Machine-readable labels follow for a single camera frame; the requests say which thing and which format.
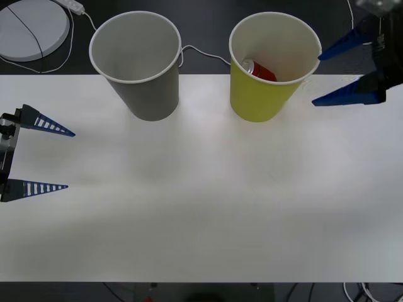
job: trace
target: cup rim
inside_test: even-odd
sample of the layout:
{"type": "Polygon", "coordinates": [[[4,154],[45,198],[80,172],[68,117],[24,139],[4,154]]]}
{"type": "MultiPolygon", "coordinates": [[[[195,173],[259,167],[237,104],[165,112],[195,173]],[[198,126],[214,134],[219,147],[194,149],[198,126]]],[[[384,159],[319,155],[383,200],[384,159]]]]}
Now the cup rim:
{"type": "Polygon", "coordinates": [[[292,80],[292,81],[286,81],[286,82],[267,81],[267,80],[261,79],[260,77],[256,77],[255,75],[252,75],[252,74],[248,73],[244,68],[242,68],[240,63],[238,63],[238,61],[235,59],[234,53],[232,51],[232,37],[234,36],[234,33],[237,31],[238,27],[240,27],[245,21],[247,21],[249,19],[252,19],[252,18],[254,18],[256,16],[260,16],[262,14],[277,14],[277,15],[282,15],[282,16],[286,16],[286,17],[292,18],[294,20],[297,20],[299,23],[301,23],[301,25],[304,25],[309,31],[311,31],[311,33],[314,35],[314,37],[316,39],[316,42],[317,42],[317,44],[318,44],[318,46],[320,48],[320,54],[322,53],[322,45],[321,45],[321,41],[319,40],[319,37],[317,36],[316,32],[306,22],[304,22],[301,19],[298,19],[297,17],[294,17],[294,16],[292,16],[290,14],[279,13],[279,12],[276,12],[276,11],[265,11],[265,12],[262,12],[262,13],[252,14],[252,15],[242,19],[238,24],[236,24],[236,26],[232,30],[231,35],[229,37],[229,52],[231,54],[231,59],[234,61],[236,66],[238,66],[238,68],[241,69],[244,74],[246,74],[247,76],[251,77],[252,79],[255,79],[255,80],[257,80],[259,82],[262,82],[262,83],[265,83],[265,84],[279,85],[279,86],[295,84],[295,83],[303,81],[308,76],[312,75],[316,71],[316,69],[318,68],[318,66],[320,64],[319,59],[318,59],[317,63],[315,64],[314,68],[310,72],[305,74],[303,77],[300,77],[299,79],[295,79],[295,80],[292,80]]]}
{"type": "Polygon", "coordinates": [[[91,64],[93,65],[93,67],[95,68],[95,70],[101,74],[102,76],[104,76],[105,78],[107,78],[108,80],[111,80],[113,82],[117,82],[117,83],[122,83],[122,84],[140,84],[140,83],[145,83],[145,82],[149,82],[151,80],[154,80],[160,76],[162,76],[163,74],[165,74],[169,69],[171,69],[171,67],[178,61],[179,59],[179,55],[182,51],[182,39],[181,39],[181,34],[179,33],[179,30],[177,29],[177,27],[175,26],[175,24],[169,20],[167,17],[164,17],[160,14],[157,13],[153,13],[151,11],[128,11],[126,13],[122,13],[122,14],[118,14],[112,18],[110,18],[109,20],[105,21],[94,33],[93,37],[91,38],[91,41],[89,43],[89,59],[91,61],[91,64]],[[153,16],[157,16],[165,21],[167,21],[174,29],[174,31],[176,32],[177,36],[178,36],[178,41],[179,41],[179,47],[178,47],[178,51],[176,52],[175,58],[174,60],[162,71],[160,71],[158,74],[153,75],[152,77],[147,77],[145,79],[141,79],[141,80],[120,80],[120,79],[116,79],[114,77],[111,77],[110,75],[105,74],[101,69],[99,69],[99,67],[95,64],[94,58],[93,58],[93,54],[92,54],[92,50],[93,50],[93,43],[94,40],[96,38],[96,36],[98,35],[98,33],[105,27],[108,25],[108,23],[112,22],[114,19],[118,19],[122,16],[125,16],[126,14],[151,14],[153,16]]]}

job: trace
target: black floor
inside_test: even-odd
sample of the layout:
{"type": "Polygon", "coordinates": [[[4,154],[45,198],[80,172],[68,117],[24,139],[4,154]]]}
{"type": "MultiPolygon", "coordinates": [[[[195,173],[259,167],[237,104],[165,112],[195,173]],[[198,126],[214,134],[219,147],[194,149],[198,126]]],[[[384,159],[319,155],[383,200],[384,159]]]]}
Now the black floor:
{"type": "MultiPolygon", "coordinates": [[[[1,0],[0,9],[15,0],[1,0]]],[[[229,35],[246,16],[262,11],[292,14],[307,22],[318,34],[323,49],[332,45],[351,29],[347,0],[80,0],[96,26],[126,11],[144,10],[169,18],[181,33],[183,45],[230,59],[229,35]]],[[[355,23],[368,13],[350,0],[355,23]]],[[[95,74],[88,55],[94,33],[84,15],[74,15],[76,30],[69,61],[54,74],[95,74]]],[[[67,57],[70,37],[54,53],[45,57],[43,69],[58,67],[67,57]]],[[[39,60],[26,66],[40,70],[39,60]]],[[[371,47],[359,47],[330,61],[322,62],[317,74],[366,74],[374,69],[371,47]]],[[[219,60],[188,50],[182,74],[228,74],[229,68],[219,60]]],[[[0,61],[0,74],[34,74],[29,70],[0,61]]]]}
{"type": "MultiPolygon", "coordinates": [[[[194,293],[218,293],[223,302],[272,302],[271,286],[260,284],[181,284],[164,283],[149,291],[148,283],[108,283],[124,302],[144,302],[150,296],[153,302],[185,302],[194,293]]],[[[285,302],[293,284],[275,284],[276,302],[285,302]]],[[[312,283],[299,284],[290,302],[308,301],[312,283]]],[[[351,296],[358,293],[356,284],[348,284],[351,296]]],[[[373,297],[380,301],[395,301],[403,294],[403,286],[370,284],[373,297]]],[[[6,302],[119,302],[102,283],[0,283],[0,301],[6,302]]],[[[341,283],[317,283],[311,302],[348,302],[341,283]]]]}

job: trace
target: white table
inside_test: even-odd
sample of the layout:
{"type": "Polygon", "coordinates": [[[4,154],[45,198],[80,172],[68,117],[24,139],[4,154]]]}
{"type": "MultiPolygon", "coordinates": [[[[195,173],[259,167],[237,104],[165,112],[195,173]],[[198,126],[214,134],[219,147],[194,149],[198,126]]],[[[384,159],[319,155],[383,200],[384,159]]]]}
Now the white table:
{"type": "Polygon", "coordinates": [[[353,78],[312,76],[250,123],[228,75],[182,75],[158,122],[100,76],[1,76],[1,112],[26,103],[77,136],[20,131],[11,177],[70,188],[0,204],[0,281],[403,280],[403,87],[310,103],[353,78]]]}

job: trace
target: paper cup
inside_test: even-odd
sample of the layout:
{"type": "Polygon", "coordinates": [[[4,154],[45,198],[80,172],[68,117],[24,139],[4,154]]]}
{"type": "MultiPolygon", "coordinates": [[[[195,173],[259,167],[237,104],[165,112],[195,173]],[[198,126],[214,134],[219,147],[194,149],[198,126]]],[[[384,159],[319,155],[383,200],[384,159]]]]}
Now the paper cup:
{"type": "Polygon", "coordinates": [[[247,121],[267,121],[315,72],[322,47],[307,23],[289,14],[267,12],[238,23],[229,38],[229,51],[232,108],[247,121]],[[241,67],[244,59],[252,59],[272,71],[278,82],[248,73],[241,67]]]}
{"type": "Polygon", "coordinates": [[[91,63],[134,115],[169,116],[179,100],[181,36],[167,18],[147,11],[119,14],[102,24],[89,44],[91,63]]]}

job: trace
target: white paper cup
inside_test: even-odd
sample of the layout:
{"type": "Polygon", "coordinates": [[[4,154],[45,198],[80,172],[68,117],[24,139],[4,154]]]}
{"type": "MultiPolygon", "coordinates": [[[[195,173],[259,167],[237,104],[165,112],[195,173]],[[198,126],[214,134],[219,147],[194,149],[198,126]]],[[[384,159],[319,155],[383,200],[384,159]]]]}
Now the white paper cup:
{"type": "Polygon", "coordinates": [[[89,58],[134,115],[156,121],[179,100],[181,36],[167,18],[148,11],[119,14],[102,24],[89,58]]]}

